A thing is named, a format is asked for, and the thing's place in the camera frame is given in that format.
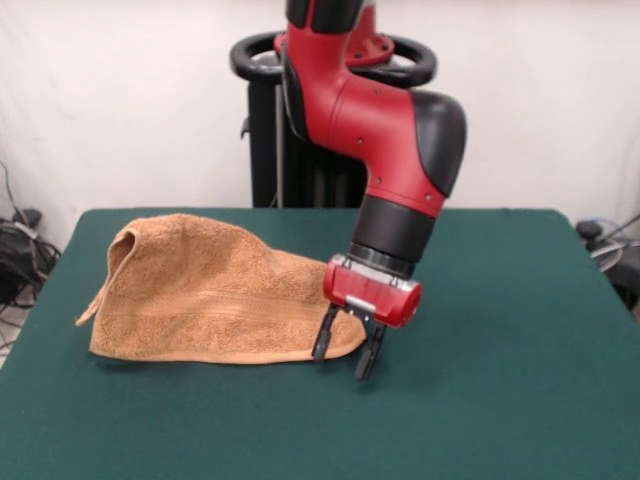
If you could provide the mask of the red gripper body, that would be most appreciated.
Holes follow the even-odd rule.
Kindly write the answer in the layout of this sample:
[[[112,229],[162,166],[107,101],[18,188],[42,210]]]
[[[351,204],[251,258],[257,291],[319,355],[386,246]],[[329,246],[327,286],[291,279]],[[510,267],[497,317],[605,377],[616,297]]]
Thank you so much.
[[[418,282],[376,270],[342,254],[328,262],[323,291],[330,302],[358,318],[391,328],[405,326],[422,297]]]

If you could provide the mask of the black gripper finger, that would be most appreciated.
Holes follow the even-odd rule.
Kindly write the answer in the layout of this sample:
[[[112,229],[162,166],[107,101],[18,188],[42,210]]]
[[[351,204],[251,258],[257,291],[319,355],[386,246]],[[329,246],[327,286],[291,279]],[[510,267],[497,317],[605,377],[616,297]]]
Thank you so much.
[[[385,332],[385,325],[377,324],[375,326],[372,336],[364,347],[359,362],[356,366],[354,376],[357,380],[367,381],[371,377],[384,340]]]
[[[339,310],[338,305],[333,303],[329,304],[311,351],[311,356],[314,361],[323,361],[325,358],[331,341],[331,327]]]

